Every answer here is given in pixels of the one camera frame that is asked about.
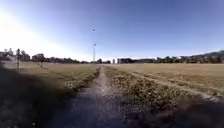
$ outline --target green grass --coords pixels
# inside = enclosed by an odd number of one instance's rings
[[[94,65],[0,69],[0,127],[41,127],[98,75]]]

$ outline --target park field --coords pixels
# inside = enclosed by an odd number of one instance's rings
[[[21,63],[0,68],[0,127],[41,127],[97,76],[94,65]]]
[[[224,64],[121,64],[113,68],[224,96]]]
[[[126,113],[127,120],[137,122],[137,127],[210,128],[216,125],[223,110],[220,101],[224,96],[224,65],[117,64],[105,67],[110,82],[129,99],[125,104],[137,106],[134,110],[127,109]]]

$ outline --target ground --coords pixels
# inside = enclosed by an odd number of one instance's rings
[[[223,127],[224,65],[4,62],[1,127]]]

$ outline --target gravel path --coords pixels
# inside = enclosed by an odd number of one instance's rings
[[[120,96],[108,83],[103,67],[93,84],[80,92],[46,128],[123,128]]]

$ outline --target sky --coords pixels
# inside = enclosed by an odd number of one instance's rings
[[[224,49],[223,0],[0,0],[0,50],[92,60]]]

